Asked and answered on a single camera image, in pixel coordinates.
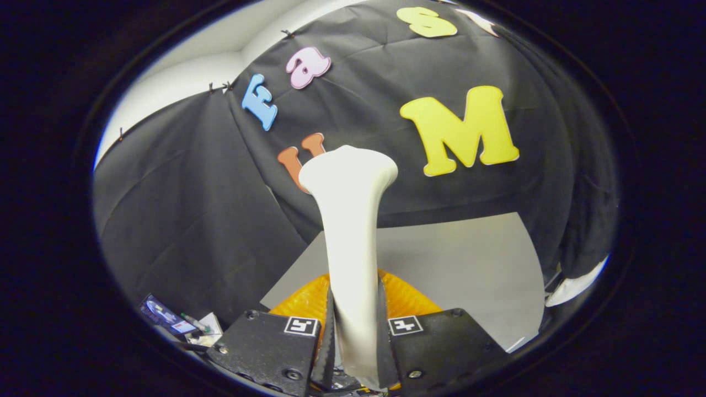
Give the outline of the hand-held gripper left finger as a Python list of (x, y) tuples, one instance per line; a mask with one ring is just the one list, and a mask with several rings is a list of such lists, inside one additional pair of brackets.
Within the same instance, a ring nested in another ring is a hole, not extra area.
[(269, 312), (244, 312), (206, 355), (218, 368), (280, 394), (330, 389), (335, 338), (329, 276), (316, 277)]

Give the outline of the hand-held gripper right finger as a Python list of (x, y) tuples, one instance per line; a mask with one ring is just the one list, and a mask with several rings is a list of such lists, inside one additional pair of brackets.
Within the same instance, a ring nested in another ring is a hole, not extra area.
[(391, 395), (454, 394), (507, 362), (506, 350), (466, 310), (443, 310), (384, 270), (377, 291), (378, 374)]

